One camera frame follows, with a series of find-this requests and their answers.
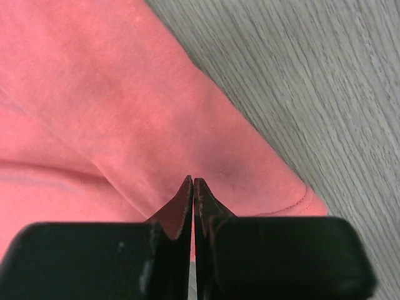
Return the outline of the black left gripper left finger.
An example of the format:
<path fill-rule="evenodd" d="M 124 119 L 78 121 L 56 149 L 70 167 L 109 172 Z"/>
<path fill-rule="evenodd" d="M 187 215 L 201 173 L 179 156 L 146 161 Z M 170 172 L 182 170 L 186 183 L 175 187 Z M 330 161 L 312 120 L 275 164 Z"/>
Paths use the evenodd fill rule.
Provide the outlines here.
<path fill-rule="evenodd" d="M 144 222 L 39 222 L 1 263 L 2 299 L 186 299 L 193 181 Z"/>

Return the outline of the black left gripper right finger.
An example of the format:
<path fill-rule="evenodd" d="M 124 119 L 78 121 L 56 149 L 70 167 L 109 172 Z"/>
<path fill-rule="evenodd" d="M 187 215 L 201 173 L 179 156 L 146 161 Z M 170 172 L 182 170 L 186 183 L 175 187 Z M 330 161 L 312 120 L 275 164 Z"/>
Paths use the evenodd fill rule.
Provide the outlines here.
<path fill-rule="evenodd" d="M 377 278 L 344 219 L 239 217 L 194 181 L 199 299 L 369 299 Z"/>

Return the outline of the pink t-shirt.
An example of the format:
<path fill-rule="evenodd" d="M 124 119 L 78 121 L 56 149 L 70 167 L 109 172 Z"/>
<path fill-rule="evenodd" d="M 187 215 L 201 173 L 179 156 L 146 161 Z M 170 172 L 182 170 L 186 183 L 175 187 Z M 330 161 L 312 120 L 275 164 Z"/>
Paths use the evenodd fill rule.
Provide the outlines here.
<path fill-rule="evenodd" d="M 140 222 L 186 176 L 240 216 L 326 205 L 144 1 L 1 2 L 1 251 L 39 221 Z"/>

